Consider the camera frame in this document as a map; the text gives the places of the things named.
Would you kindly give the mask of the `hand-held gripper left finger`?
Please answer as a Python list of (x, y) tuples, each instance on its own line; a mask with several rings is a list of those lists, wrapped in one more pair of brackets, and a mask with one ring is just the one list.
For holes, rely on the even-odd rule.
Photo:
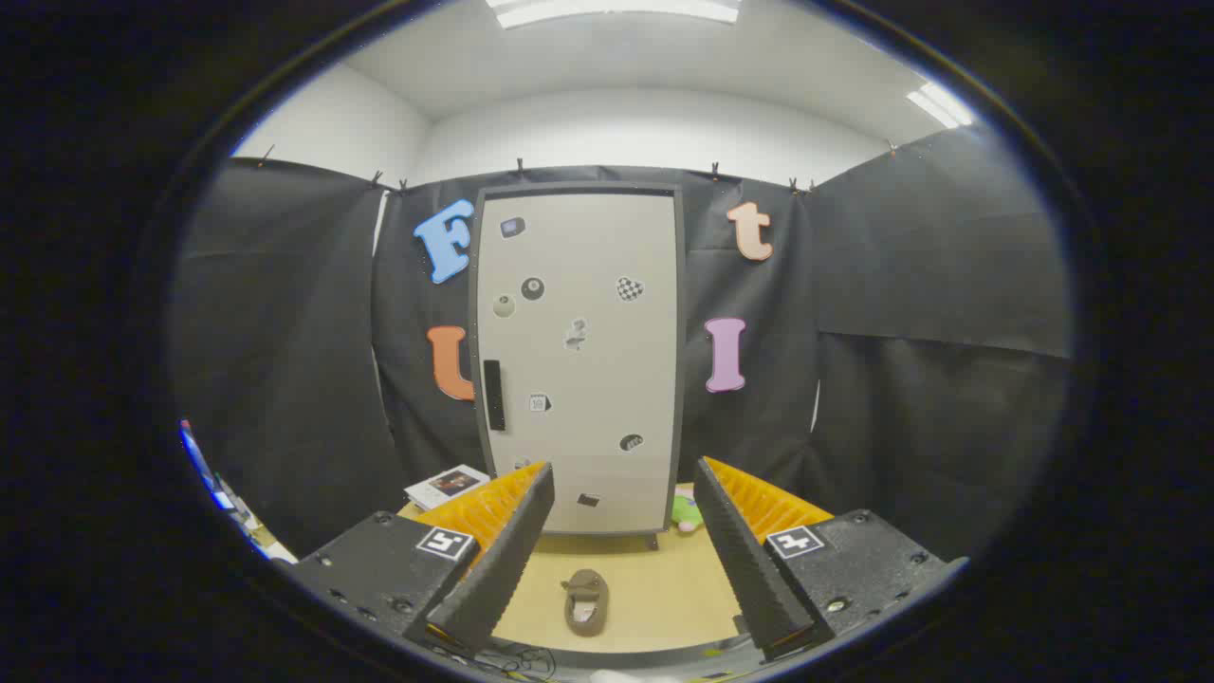
[(554, 501), (551, 463), (529, 463), (415, 518), (376, 511), (285, 573), (395, 645), (470, 658), (489, 644)]

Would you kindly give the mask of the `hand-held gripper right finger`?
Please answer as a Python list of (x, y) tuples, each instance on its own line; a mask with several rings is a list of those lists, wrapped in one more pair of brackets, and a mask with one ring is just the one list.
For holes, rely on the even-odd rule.
[(968, 567), (860, 508), (832, 514), (715, 459), (694, 500), (754, 645), (767, 660), (877, 627)]

